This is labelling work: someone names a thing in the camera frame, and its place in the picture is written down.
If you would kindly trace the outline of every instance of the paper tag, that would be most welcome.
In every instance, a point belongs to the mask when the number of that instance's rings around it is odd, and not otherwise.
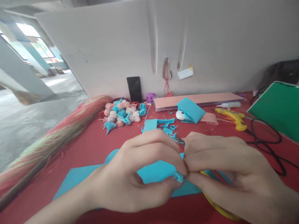
[[[178,72],[178,78],[183,79],[193,75],[193,67]]]

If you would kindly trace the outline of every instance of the white partition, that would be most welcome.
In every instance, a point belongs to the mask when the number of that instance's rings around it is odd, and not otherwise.
[[[169,58],[174,95],[253,90],[269,65],[299,57],[292,0],[134,0],[37,14],[89,96],[163,96]],[[178,79],[177,68],[194,75]]]

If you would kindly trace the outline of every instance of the smartphone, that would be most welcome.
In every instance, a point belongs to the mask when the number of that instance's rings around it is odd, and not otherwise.
[[[139,102],[142,103],[142,93],[141,93],[141,85],[140,85],[140,78],[136,77],[127,77],[130,98],[132,102]]]

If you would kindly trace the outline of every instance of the white glue bottle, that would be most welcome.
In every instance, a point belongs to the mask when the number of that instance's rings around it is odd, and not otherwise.
[[[232,107],[240,107],[241,103],[240,102],[230,102],[230,103],[223,103],[221,105],[217,105],[217,107],[222,107],[222,108],[232,108]]]

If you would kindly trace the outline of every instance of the floor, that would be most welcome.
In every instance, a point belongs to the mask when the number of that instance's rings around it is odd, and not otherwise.
[[[69,72],[43,78],[55,96],[44,102],[24,106],[10,90],[0,90],[0,172],[37,139],[69,116],[87,94]]]

